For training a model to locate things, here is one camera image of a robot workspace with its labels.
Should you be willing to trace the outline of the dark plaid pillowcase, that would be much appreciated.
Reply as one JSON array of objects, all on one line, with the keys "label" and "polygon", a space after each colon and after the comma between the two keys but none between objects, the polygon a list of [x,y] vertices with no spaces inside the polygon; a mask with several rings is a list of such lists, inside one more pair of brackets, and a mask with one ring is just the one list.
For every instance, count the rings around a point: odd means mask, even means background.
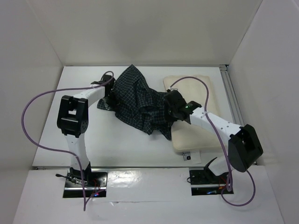
[{"label": "dark plaid pillowcase", "polygon": [[[148,135],[159,131],[167,140],[171,140],[173,122],[165,119],[166,92],[150,88],[143,74],[134,65],[122,72],[112,90],[119,100],[119,108],[106,111],[115,112],[120,121]],[[105,110],[102,99],[98,101],[97,108]]]}]

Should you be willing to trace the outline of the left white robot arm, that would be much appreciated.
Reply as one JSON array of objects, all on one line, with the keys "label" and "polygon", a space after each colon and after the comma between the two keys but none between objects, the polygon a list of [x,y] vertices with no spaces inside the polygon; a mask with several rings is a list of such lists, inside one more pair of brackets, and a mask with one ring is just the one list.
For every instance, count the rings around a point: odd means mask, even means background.
[{"label": "left white robot arm", "polygon": [[85,132],[89,125],[89,107],[109,95],[115,79],[103,75],[100,81],[73,96],[64,95],[60,101],[57,127],[67,141],[71,158],[70,175],[81,186],[92,182],[91,164],[85,148]]}]

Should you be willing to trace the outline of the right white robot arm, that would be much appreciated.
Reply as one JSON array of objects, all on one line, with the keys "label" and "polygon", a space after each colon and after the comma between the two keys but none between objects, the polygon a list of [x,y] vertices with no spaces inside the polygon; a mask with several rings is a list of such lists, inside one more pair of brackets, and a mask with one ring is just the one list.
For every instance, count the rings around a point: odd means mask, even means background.
[{"label": "right white robot arm", "polygon": [[177,90],[168,90],[165,95],[169,117],[175,121],[199,126],[217,136],[223,156],[212,159],[204,167],[204,178],[216,182],[220,175],[233,169],[244,173],[263,154],[263,149],[253,126],[240,126],[206,110],[195,101],[187,103]]}]

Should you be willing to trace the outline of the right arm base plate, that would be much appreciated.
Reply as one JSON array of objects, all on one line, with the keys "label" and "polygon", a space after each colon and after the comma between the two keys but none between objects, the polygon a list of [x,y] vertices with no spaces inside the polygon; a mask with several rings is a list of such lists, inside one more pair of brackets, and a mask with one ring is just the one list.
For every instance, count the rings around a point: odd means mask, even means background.
[{"label": "right arm base plate", "polygon": [[233,194],[234,191],[227,191],[228,173],[215,176],[211,171],[201,169],[190,169],[187,182],[191,185],[192,196]]}]

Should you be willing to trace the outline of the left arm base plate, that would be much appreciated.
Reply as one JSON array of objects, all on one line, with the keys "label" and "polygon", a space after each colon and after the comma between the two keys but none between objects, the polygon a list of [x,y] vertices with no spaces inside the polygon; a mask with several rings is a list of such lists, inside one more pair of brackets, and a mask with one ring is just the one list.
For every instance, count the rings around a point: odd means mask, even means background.
[{"label": "left arm base plate", "polygon": [[[81,179],[72,177],[68,170],[65,178],[63,198],[83,198]],[[108,172],[92,169],[89,180],[84,180],[86,198],[101,198],[107,196]]]}]

